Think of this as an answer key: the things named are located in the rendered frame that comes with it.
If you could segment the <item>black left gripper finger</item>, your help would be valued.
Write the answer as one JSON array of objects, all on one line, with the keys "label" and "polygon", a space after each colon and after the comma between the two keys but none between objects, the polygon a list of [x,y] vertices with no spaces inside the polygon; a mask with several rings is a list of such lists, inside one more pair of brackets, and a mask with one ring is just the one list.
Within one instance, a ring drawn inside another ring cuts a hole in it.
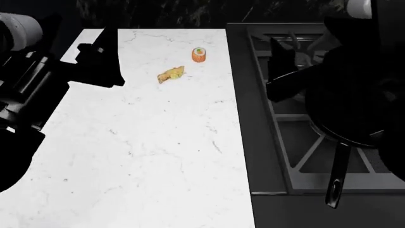
[{"label": "black left gripper finger", "polygon": [[93,44],[81,43],[77,49],[79,54],[77,56],[77,63],[80,64],[100,64],[103,61],[103,54],[105,50]]},{"label": "black left gripper finger", "polygon": [[118,58],[118,29],[114,26],[105,27],[94,41],[94,48],[103,58]]}]

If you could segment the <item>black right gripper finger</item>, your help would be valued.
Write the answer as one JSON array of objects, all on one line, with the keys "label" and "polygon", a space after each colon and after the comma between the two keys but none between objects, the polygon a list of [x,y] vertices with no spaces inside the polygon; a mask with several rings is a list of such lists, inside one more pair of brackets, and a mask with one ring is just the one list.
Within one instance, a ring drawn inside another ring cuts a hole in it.
[{"label": "black right gripper finger", "polygon": [[270,39],[271,57],[268,60],[269,81],[288,73],[298,71],[295,64],[296,52],[285,49],[276,39]]}]

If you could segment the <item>black frying pan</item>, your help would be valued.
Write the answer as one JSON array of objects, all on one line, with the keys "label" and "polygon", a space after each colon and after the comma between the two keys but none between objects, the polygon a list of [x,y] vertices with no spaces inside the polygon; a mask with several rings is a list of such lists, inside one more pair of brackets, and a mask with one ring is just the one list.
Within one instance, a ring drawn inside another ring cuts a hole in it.
[{"label": "black frying pan", "polygon": [[351,150],[378,148],[390,102],[375,80],[324,72],[310,76],[306,111],[313,126],[337,143],[325,196],[326,205],[337,208]]}]

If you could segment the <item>yellow-brown ginger piece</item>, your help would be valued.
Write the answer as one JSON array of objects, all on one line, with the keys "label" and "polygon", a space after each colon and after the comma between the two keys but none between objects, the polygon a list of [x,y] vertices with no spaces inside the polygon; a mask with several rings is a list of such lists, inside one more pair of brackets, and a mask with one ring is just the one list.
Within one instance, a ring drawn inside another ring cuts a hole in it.
[{"label": "yellow-brown ginger piece", "polygon": [[168,79],[178,79],[184,74],[184,66],[172,68],[157,76],[158,82],[161,84]]}]

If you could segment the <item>orange sushi roll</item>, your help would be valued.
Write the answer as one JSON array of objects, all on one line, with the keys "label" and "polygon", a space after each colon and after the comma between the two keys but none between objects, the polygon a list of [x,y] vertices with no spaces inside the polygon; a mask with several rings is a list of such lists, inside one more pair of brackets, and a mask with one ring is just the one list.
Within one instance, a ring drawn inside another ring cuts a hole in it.
[{"label": "orange sushi roll", "polygon": [[202,47],[196,47],[192,50],[191,57],[194,62],[204,62],[206,60],[206,50]]}]

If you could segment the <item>grey stove burner grate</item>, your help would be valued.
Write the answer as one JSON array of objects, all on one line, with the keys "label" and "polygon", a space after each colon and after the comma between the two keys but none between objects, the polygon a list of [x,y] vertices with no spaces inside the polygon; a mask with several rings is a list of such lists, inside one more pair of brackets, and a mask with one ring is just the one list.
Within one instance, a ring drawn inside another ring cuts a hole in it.
[{"label": "grey stove burner grate", "polygon": [[316,51],[311,49],[308,51],[308,47],[320,38],[321,34],[293,34],[292,32],[287,34],[263,34],[253,32],[249,35],[254,54],[259,62],[264,64],[264,67],[271,58],[271,38],[278,41],[284,49],[295,51],[295,64],[300,70],[321,63],[327,53],[326,50]]},{"label": "grey stove burner grate", "polygon": [[[306,114],[277,114],[281,139],[292,168],[304,174],[328,174],[337,143],[313,130]],[[375,149],[351,148],[349,173],[388,173]]]}]

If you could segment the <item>grey steel stove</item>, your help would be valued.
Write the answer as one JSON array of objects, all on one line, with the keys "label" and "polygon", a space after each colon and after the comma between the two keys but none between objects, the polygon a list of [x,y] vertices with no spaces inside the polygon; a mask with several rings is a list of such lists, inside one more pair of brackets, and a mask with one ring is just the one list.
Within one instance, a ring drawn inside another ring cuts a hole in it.
[{"label": "grey steel stove", "polygon": [[230,23],[226,27],[256,228],[405,228],[405,182],[394,174],[347,173],[338,208],[325,204],[330,173],[292,168],[277,114],[306,114],[300,99],[272,103],[267,65],[249,34],[322,34],[320,23]]}]

